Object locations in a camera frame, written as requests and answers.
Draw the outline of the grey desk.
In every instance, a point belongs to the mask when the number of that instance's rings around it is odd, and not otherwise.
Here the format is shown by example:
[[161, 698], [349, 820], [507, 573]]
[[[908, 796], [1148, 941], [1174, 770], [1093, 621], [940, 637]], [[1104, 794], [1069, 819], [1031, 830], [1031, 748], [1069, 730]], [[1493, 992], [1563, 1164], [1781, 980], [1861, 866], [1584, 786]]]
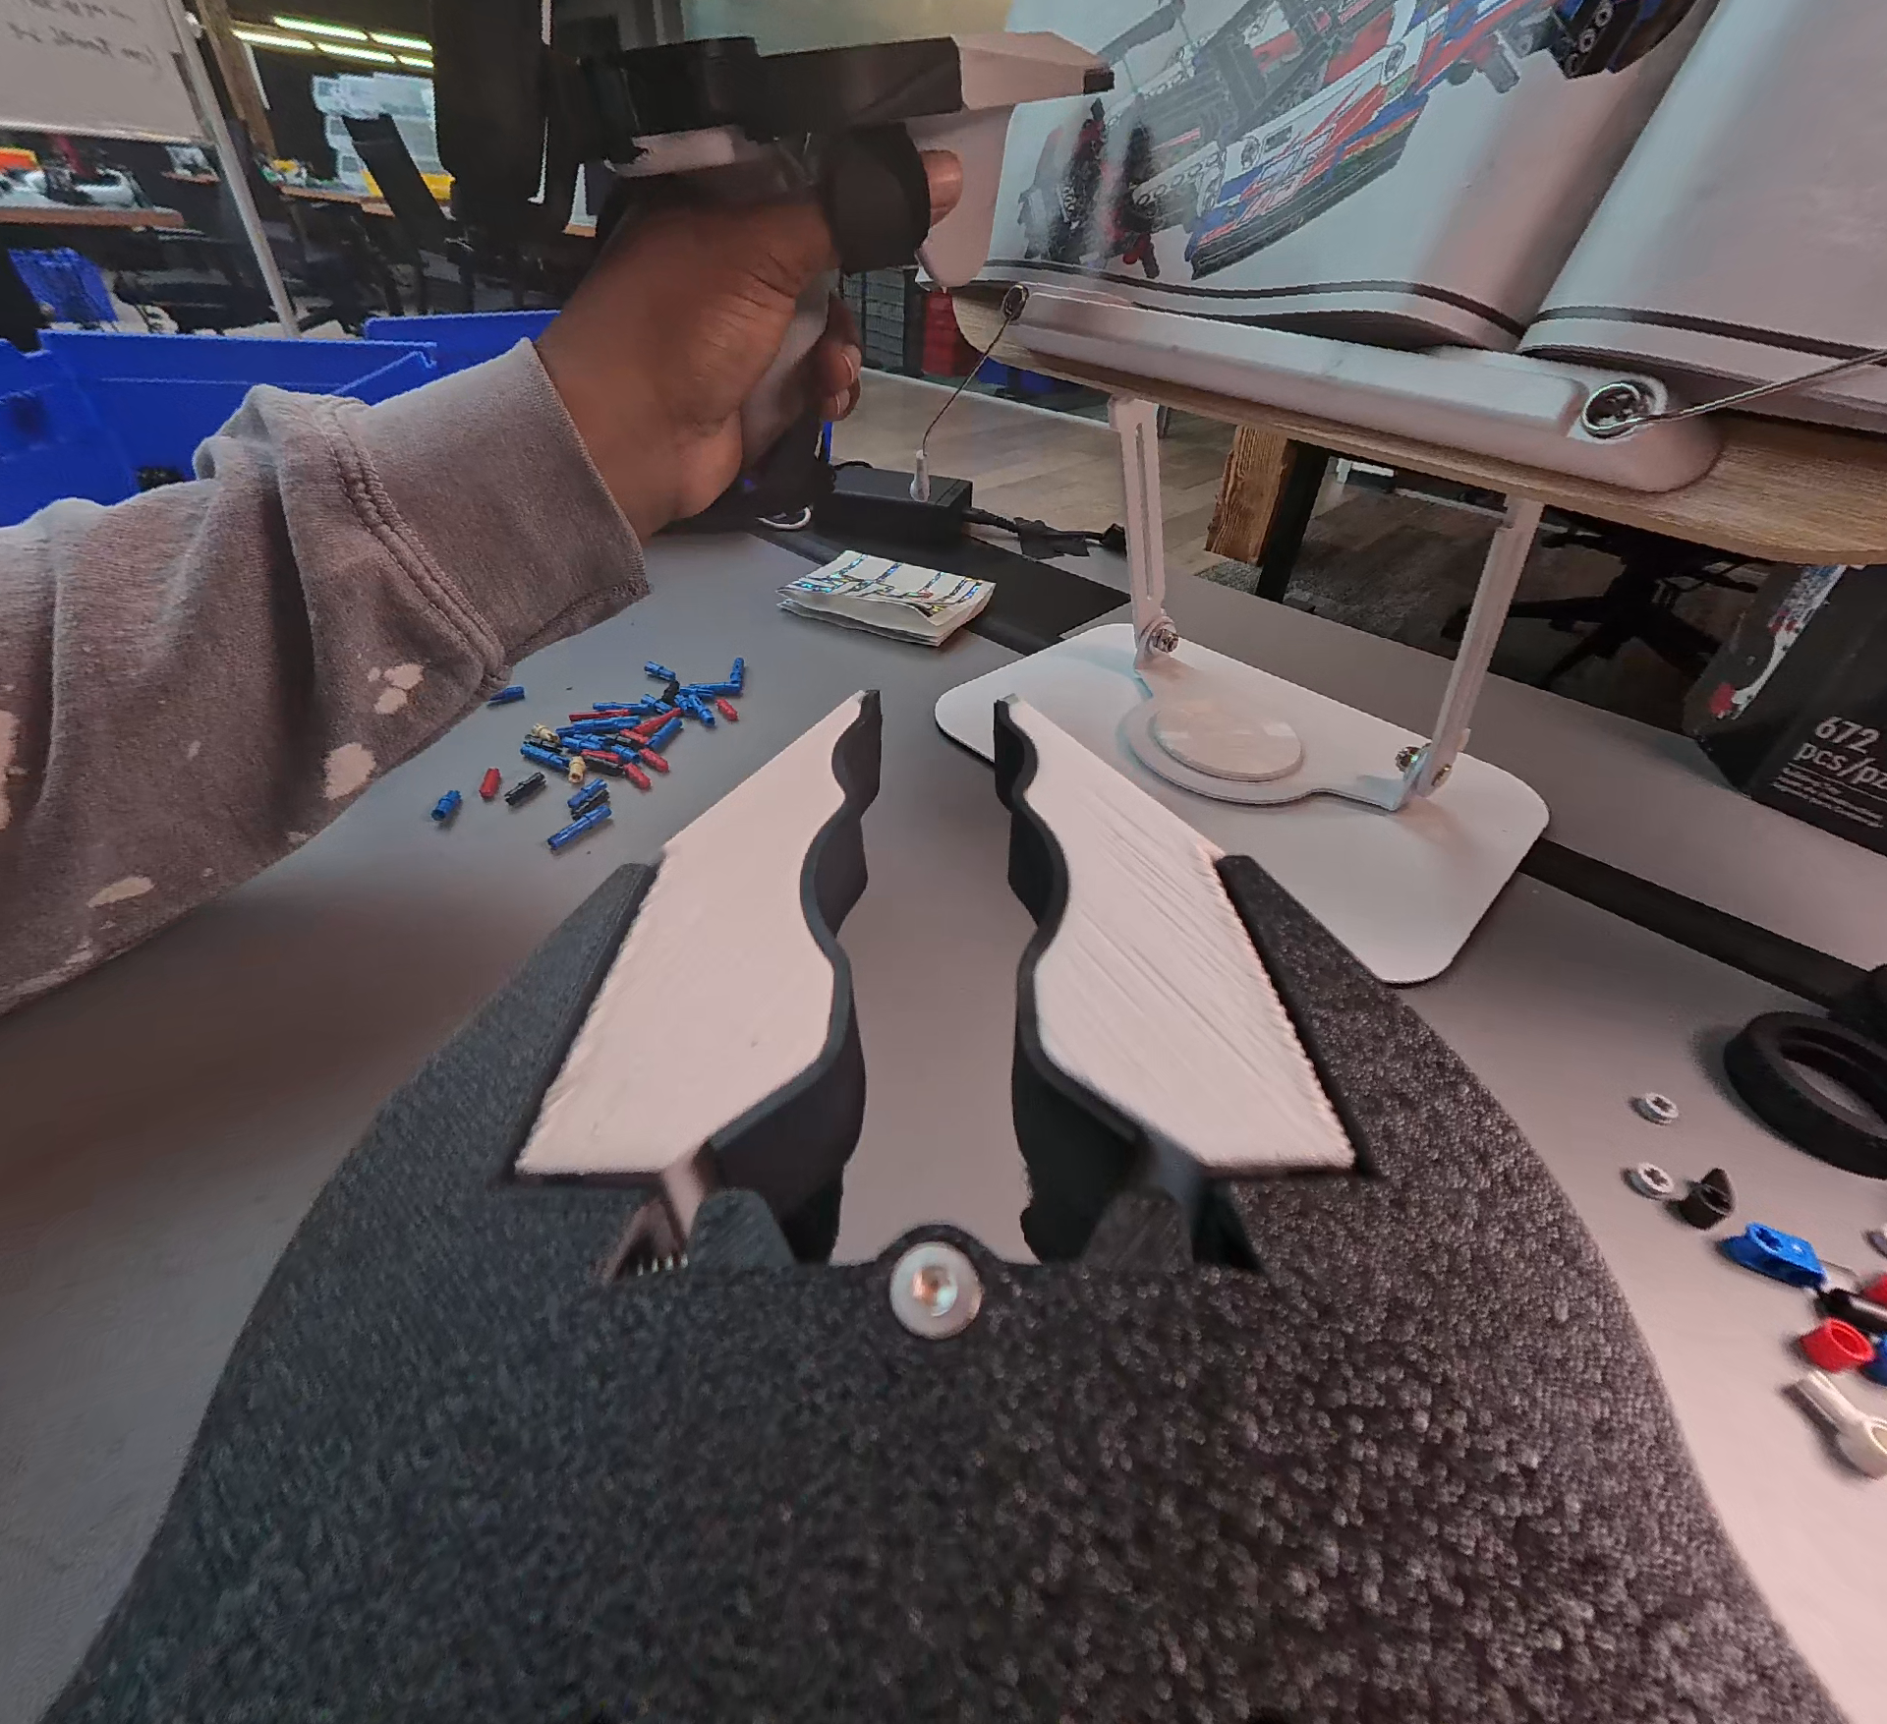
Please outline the grey desk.
[[[519, 825], [429, 837], [435, 791], [503, 755], [501, 714], [446, 739], [311, 848], [151, 947], [6, 1021], [6, 1720], [35, 1720], [153, 1536], [182, 1450], [265, 1274], [327, 1176], [403, 1081], [615, 864], [853, 687], [885, 698], [885, 791], [866, 820], [870, 1116], [842, 1256], [913, 1217], [1021, 1250], [1007, 1028], [1023, 912], [1002, 883], [987, 767], [935, 698], [1019, 660], [878, 645], [774, 610], [797, 564], [748, 538], [667, 551], [657, 596], [539, 657], [532, 699], [643, 657], [725, 669], [748, 650], [745, 726], [704, 733], [680, 796], [548, 856]], [[1835, 959], [1701, 911], [1712, 951], [1618, 914], [1674, 900], [1568, 848], [1506, 889], [1413, 1005], [1514, 1111], [1629, 1293], [1696, 1466], [1778, 1618], [1851, 1720], [1882, 1720], [1882, 1487], [1816, 1453], [1781, 1386], [1799, 1293], [1629, 1197], [1618, 1164], [1679, 1146], [1726, 1164], [1759, 1217], [1858, 1254], [1878, 1186], [1772, 1140], [1718, 1081], [1718, 1035], [1799, 996], [1726, 948], [1820, 986]], [[1674, 1099], [1674, 1124], [1631, 1111]]]

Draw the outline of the blue plastic crate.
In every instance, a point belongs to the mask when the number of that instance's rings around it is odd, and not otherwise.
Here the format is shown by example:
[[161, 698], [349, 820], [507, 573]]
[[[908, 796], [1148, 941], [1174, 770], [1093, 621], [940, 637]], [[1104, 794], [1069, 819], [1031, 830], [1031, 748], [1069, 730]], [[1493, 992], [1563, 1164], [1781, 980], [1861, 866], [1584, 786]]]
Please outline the blue plastic crate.
[[122, 310], [107, 273], [78, 248], [6, 248], [44, 326], [113, 329]]

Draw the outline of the toy sticker sheet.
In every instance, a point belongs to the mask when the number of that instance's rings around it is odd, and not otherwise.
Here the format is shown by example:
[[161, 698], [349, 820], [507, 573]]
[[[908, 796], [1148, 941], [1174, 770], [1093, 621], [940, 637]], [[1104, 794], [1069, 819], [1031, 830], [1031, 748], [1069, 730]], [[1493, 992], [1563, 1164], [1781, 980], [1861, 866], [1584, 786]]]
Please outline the toy sticker sheet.
[[989, 580], [846, 551], [783, 584], [785, 613], [940, 650], [980, 621], [995, 598]]

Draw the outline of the black rubber toy tyre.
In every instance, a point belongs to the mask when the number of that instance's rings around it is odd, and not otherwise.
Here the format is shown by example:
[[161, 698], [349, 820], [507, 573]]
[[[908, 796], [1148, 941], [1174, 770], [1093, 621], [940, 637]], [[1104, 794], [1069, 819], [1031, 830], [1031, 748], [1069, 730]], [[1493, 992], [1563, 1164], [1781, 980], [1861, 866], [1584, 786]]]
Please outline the black rubber toy tyre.
[[1824, 1015], [1766, 1011], [1738, 1028], [1724, 1065], [1732, 1093], [1824, 1166], [1886, 1179], [1886, 1047]]

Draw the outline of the pile of small toy pins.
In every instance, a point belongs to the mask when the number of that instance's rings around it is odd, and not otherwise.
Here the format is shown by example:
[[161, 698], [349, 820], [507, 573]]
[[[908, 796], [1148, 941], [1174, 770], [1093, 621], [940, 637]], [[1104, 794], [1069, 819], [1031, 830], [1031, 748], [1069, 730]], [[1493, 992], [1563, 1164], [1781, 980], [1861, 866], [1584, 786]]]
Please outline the pile of small toy pins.
[[735, 657], [704, 679], [644, 661], [648, 687], [633, 698], [596, 698], [566, 716], [528, 720], [522, 681], [487, 685], [478, 707], [501, 714], [515, 741], [503, 760], [464, 770], [429, 801], [429, 837], [462, 825], [519, 825], [554, 856], [581, 849], [615, 825], [618, 808], [673, 772], [673, 743], [741, 722], [748, 660]]

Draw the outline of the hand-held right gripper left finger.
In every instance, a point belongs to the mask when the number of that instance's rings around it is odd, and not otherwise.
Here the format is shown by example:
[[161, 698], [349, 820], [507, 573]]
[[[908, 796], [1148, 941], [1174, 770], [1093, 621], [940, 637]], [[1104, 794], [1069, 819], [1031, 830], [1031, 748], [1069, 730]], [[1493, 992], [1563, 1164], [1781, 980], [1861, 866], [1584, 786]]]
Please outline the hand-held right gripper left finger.
[[683, 1266], [716, 1193], [756, 1196], [789, 1256], [831, 1256], [866, 1109], [841, 931], [881, 737], [881, 695], [855, 692], [677, 832], [587, 995], [515, 1176], [648, 1190], [613, 1266]]

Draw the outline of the white metal book stand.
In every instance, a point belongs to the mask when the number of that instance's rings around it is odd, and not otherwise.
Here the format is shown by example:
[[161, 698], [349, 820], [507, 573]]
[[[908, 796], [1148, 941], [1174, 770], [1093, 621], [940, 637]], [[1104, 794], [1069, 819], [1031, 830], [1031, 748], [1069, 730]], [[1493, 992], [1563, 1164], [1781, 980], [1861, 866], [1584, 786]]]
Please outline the white metal book stand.
[[[1004, 332], [1037, 365], [1111, 392], [1129, 622], [957, 685], [940, 695], [940, 730], [989, 757], [996, 704], [1031, 702], [1220, 848], [1268, 866], [1387, 982], [1440, 976], [1545, 835], [1545, 798], [1467, 755], [1467, 739], [1547, 506], [1765, 559], [1882, 559], [1882, 431], [1787, 418], [1858, 365], [1685, 409], [1647, 371], [1405, 353], [1042, 281]], [[1755, 412], [1770, 399], [1783, 418]], [[1157, 409], [1501, 495], [1425, 733], [1182, 642], [1167, 608]]]

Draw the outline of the black power adapter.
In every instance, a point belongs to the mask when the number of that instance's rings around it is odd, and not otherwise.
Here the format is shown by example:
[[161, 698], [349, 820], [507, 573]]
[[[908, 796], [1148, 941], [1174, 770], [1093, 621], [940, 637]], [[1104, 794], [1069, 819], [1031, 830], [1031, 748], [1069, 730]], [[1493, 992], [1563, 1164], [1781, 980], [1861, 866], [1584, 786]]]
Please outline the black power adapter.
[[811, 527], [823, 534], [861, 534], [896, 544], [954, 540], [975, 509], [975, 483], [932, 475], [918, 495], [913, 473], [846, 462], [811, 506]]

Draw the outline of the large blue plastic bin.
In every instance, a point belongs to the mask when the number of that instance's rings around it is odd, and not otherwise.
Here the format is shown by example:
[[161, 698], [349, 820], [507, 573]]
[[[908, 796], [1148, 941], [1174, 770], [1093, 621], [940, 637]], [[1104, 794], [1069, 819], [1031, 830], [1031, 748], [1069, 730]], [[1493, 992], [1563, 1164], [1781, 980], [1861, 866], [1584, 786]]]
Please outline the large blue plastic bin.
[[438, 380], [427, 342], [50, 329], [3, 342], [3, 523], [189, 480], [254, 387], [376, 400]]

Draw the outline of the person's left forearm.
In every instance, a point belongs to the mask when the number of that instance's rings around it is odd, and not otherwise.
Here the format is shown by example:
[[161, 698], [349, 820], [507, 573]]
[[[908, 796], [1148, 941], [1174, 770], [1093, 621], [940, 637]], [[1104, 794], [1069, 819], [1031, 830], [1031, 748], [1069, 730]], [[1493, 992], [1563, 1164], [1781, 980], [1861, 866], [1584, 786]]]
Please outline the person's left forearm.
[[650, 590], [532, 342], [254, 389], [201, 477], [3, 534], [3, 1007], [239, 889]]

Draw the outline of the black upright post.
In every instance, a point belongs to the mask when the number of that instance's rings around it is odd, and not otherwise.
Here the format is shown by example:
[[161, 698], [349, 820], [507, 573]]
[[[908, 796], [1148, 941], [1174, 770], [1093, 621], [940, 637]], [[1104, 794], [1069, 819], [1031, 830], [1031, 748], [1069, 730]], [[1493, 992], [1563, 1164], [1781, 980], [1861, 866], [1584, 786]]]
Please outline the black upright post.
[[457, 221], [515, 244], [540, 185], [546, 150], [544, 0], [429, 0], [438, 150]]

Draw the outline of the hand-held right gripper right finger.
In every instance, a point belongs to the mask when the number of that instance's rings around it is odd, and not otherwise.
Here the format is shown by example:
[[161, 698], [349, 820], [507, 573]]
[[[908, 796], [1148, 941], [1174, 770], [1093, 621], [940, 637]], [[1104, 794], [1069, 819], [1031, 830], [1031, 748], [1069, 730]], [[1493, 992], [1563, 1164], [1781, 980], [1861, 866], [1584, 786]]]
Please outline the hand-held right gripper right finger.
[[1276, 986], [1229, 856], [1025, 702], [995, 709], [1019, 964], [1011, 1116], [1023, 1233], [1099, 1256], [1118, 1199], [1186, 1256], [1249, 1263], [1232, 1188], [1357, 1174], [1357, 1135]]

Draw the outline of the blue toy connector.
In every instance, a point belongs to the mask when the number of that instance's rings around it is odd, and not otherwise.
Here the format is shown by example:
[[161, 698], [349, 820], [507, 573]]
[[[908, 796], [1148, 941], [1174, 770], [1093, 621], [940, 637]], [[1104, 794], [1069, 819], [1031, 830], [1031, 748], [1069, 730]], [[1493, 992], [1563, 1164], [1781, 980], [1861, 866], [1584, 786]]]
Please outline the blue toy connector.
[[1823, 1291], [1829, 1286], [1829, 1272], [1817, 1249], [1778, 1226], [1763, 1221], [1718, 1239], [1718, 1250], [1743, 1269], [1787, 1286]]

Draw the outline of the black toy set box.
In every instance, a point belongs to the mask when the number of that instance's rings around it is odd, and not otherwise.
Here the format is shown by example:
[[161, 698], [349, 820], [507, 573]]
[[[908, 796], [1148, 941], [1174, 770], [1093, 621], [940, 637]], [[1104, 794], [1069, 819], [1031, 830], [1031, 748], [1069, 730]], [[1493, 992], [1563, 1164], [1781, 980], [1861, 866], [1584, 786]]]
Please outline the black toy set box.
[[1685, 702], [1744, 796], [1886, 853], [1886, 568], [1781, 564]]

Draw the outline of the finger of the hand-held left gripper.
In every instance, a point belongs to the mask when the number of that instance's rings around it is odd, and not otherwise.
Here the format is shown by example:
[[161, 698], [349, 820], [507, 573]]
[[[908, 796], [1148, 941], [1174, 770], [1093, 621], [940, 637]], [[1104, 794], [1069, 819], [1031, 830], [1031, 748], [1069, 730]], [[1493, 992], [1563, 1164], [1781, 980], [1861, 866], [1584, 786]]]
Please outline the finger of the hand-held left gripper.
[[975, 282], [989, 259], [1013, 112], [1099, 96], [1112, 87], [1112, 67], [1065, 37], [943, 37], [941, 43], [957, 73], [957, 99], [918, 103], [913, 145], [919, 155], [957, 155], [960, 183], [918, 256], [935, 287], [958, 290]]

